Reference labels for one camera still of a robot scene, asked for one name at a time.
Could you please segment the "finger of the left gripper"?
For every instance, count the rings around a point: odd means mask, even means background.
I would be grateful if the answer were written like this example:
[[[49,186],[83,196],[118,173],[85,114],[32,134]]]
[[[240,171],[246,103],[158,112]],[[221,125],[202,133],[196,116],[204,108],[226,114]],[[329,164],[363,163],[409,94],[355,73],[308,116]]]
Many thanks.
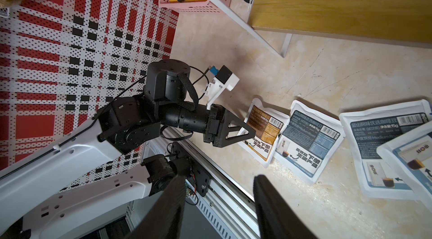
[[[229,146],[255,137],[256,131],[229,110],[225,110],[220,129],[220,145]]]

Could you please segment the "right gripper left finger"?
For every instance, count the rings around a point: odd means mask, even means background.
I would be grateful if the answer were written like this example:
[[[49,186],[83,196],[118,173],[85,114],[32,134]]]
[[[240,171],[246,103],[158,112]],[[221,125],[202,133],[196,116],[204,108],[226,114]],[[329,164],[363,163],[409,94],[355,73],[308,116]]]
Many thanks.
[[[128,239],[178,239],[186,203],[186,178],[164,179],[161,196]]]

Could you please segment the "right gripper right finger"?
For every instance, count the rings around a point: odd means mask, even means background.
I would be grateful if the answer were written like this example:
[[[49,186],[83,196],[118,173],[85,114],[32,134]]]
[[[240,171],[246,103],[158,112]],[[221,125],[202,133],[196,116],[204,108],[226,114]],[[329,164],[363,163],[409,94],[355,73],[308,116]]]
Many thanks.
[[[262,239],[315,239],[264,175],[254,178],[253,194]]]

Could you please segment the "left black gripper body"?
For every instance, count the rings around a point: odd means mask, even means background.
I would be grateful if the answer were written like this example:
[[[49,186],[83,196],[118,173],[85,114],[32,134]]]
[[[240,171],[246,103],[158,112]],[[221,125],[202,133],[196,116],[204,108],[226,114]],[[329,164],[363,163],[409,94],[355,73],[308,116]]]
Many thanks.
[[[212,104],[208,110],[208,120],[203,141],[211,143],[214,147],[227,147],[229,141],[227,140],[228,121],[226,116],[229,110],[221,105]]]

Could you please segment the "brown coffee bag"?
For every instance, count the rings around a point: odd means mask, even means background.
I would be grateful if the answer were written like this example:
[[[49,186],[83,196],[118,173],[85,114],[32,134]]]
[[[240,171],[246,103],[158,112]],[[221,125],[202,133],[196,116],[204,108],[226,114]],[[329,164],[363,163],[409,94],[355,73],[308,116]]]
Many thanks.
[[[239,142],[238,145],[267,168],[276,151],[280,135],[288,126],[289,121],[288,114],[264,107],[260,99],[254,98],[245,123],[255,130],[255,136]]]

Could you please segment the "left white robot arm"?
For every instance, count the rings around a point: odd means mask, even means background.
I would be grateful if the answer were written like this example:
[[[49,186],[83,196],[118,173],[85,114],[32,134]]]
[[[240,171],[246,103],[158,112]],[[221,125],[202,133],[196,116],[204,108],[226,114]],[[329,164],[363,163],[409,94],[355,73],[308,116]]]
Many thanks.
[[[188,137],[201,133],[204,142],[220,148],[252,138],[253,128],[215,104],[239,78],[225,66],[213,69],[204,93],[208,101],[202,105],[190,72],[179,60],[152,62],[142,78],[142,93],[116,96],[76,130],[3,169],[1,233],[84,173],[162,137],[169,126]]]

